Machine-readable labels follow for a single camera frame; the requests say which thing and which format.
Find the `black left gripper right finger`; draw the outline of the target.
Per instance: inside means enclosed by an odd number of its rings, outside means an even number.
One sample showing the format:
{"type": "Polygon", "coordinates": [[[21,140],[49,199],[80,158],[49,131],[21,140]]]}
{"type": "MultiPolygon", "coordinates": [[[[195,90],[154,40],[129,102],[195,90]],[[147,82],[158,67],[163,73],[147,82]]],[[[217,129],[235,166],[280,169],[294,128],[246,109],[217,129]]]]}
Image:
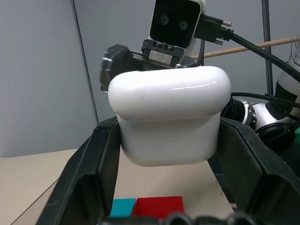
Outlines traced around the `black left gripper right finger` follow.
{"type": "Polygon", "coordinates": [[[248,126],[221,118],[220,164],[237,208],[268,225],[300,223],[300,179],[248,126]]]}

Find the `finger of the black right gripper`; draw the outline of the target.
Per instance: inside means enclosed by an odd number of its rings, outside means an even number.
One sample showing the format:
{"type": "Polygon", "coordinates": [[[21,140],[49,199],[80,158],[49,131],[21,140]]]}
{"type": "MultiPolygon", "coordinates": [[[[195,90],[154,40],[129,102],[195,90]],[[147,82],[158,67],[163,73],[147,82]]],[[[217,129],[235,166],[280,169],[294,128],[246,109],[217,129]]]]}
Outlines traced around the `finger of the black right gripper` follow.
{"type": "Polygon", "coordinates": [[[113,45],[109,47],[102,57],[100,68],[100,89],[108,92],[110,82],[119,74],[136,71],[136,61],[128,47],[113,45]]]}

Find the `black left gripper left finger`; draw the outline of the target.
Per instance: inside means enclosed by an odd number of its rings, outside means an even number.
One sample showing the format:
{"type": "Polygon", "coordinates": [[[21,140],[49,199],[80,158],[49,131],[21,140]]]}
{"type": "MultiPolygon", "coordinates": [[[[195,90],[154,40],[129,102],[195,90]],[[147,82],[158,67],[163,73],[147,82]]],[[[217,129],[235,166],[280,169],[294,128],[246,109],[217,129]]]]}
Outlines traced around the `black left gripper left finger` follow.
{"type": "Polygon", "coordinates": [[[120,158],[116,117],[104,120],[63,169],[37,224],[95,225],[109,216],[120,158]]]}

